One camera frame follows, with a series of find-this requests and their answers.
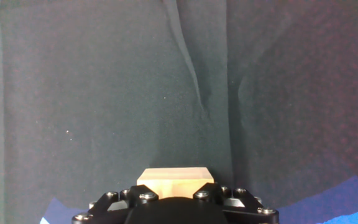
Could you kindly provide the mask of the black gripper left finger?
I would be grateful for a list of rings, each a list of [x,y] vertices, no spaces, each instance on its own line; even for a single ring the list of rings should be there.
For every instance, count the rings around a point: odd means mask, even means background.
[[[154,202],[159,196],[145,185],[132,186],[120,192],[106,192],[86,212],[71,218],[72,224],[125,224],[138,206]]]

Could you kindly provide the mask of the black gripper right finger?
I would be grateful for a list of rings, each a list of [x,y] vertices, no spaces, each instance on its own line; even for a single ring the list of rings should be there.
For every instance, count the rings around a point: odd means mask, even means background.
[[[193,194],[203,205],[216,205],[228,223],[279,224],[279,211],[262,205],[247,189],[231,189],[219,183],[206,183]]]

